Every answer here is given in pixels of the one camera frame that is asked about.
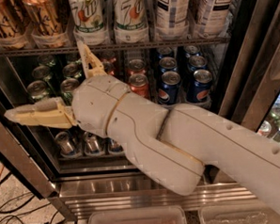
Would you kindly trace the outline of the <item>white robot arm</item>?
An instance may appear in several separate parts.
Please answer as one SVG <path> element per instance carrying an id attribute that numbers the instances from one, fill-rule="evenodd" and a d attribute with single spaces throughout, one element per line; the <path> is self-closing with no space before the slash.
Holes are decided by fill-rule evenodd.
<path id="1" fill-rule="evenodd" d="M 194 192 L 204 167 L 221 169 L 280 214 L 280 144 L 192 104 L 165 109 L 107 74 L 84 43 L 85 80 L 70 105 L 61 98 L 10 109 L 21 125 L 71 128 L 119 142 L 128 160 L 181 196 Z"/>

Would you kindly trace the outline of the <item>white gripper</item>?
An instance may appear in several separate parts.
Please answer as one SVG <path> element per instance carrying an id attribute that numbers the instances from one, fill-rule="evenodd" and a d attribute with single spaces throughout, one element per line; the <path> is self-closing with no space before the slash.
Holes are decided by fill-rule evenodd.
<path id="1" fill-rule="evenodd" d="M 118 101 L 131 89 L 114 76 L 106 75 L 100 60 L 86 44 L 78 40 L 77 48 L 89 79 L 74 91 L 72 106 L 65 105 L 61 97 L 49 98 L 9 109 L 5 117 L 22 126 L 69 129 L 78 125 L 93 135 L 107 137 L 109 119 Z"/>

